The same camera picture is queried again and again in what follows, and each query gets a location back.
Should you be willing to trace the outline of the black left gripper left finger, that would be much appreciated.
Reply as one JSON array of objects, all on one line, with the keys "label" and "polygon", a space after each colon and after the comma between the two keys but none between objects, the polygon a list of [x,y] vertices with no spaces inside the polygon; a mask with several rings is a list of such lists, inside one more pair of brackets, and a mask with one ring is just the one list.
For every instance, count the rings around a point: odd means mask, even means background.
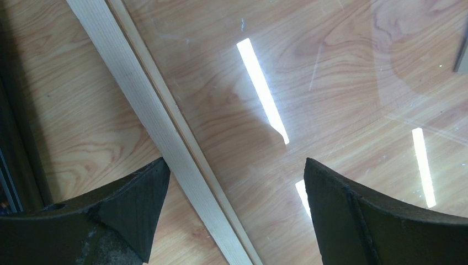
[{"label": "black left gripper left finger", "polygon": [[170,175],[158,158],[43,210],[1,216],[1,263],[148,263]]}]

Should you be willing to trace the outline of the light wooden picture frame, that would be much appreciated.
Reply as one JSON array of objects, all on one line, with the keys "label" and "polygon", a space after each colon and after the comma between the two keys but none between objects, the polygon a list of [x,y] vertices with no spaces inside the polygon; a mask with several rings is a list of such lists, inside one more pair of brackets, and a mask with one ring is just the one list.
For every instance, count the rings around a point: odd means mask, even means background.
[{"label": "light wooden picture frame", "polygon": [[68,5],[227,262],[261,264],[124,2]]}]

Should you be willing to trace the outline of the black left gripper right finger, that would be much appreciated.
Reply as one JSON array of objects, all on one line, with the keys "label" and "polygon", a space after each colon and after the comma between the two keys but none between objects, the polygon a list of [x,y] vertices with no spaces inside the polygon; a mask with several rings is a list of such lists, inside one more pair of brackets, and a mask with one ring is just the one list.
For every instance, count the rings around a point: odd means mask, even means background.
[{"label": "black left gripper right finger", "polygon": [[467,218],[394,199],[312,158],[304,182],[324,264],[467,263]]}]

